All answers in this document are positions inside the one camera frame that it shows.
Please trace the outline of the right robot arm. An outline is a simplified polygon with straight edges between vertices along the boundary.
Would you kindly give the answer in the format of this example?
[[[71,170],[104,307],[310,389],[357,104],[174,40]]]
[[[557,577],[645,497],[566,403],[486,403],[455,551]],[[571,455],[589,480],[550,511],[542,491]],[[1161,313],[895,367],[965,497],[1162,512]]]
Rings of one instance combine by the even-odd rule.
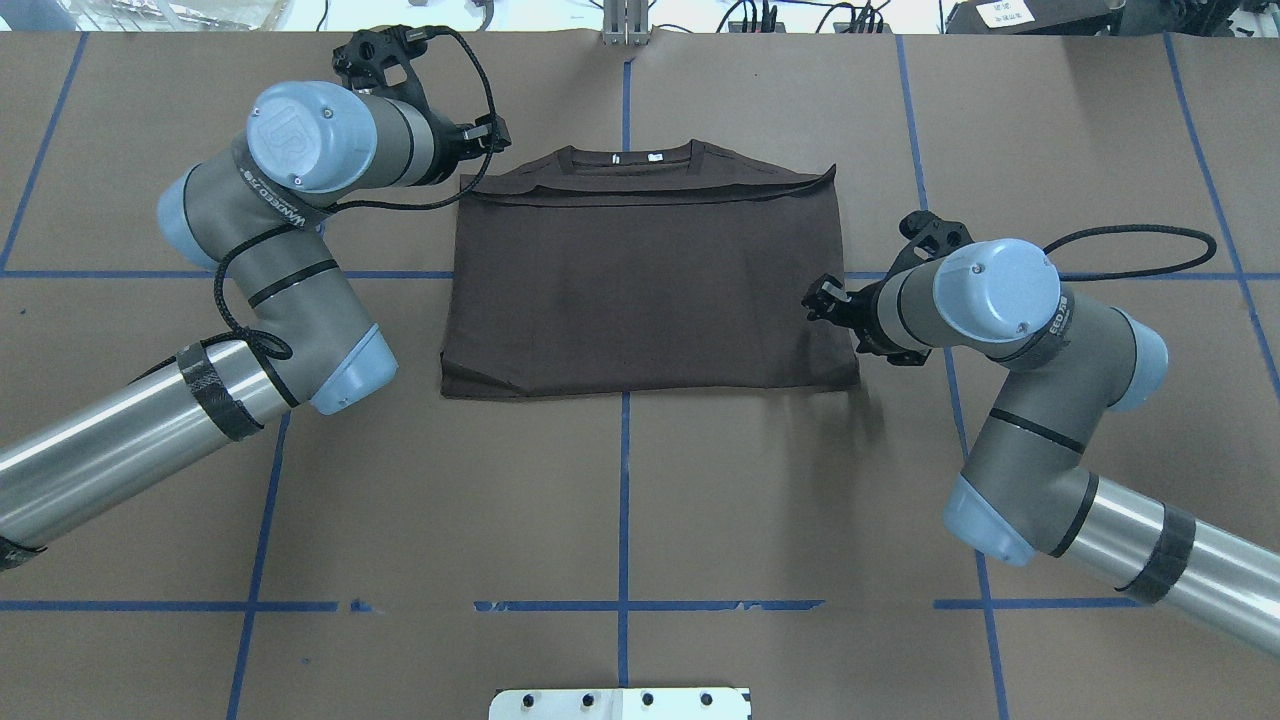
[[[1062,284],[1025,240],[960,243],[856,292],[817,279],[803,306],[849,328],[858,351],[920,364],[968,347],[1006,379],[954,482],[943,524],[1014,566],[1065,559],[1143,606],[1277,656],[1277,555],[1088,470],[1108,411],[1140,406],[1164,382],[1169,348],[1120,307]]]

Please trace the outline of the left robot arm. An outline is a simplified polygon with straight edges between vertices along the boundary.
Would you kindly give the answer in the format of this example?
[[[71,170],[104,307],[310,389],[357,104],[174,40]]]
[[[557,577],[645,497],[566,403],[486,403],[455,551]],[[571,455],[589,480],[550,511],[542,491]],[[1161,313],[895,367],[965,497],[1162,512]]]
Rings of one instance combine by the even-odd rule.
[[[438,184],[511,143],[490,109],[435,113],[417,86],[274,85],[244,129],[160,197],[170,246],[212,273],[224,331],[3,451],[3,568],[302,404],[335,414],[398,364],[325,241],[361,190]]]

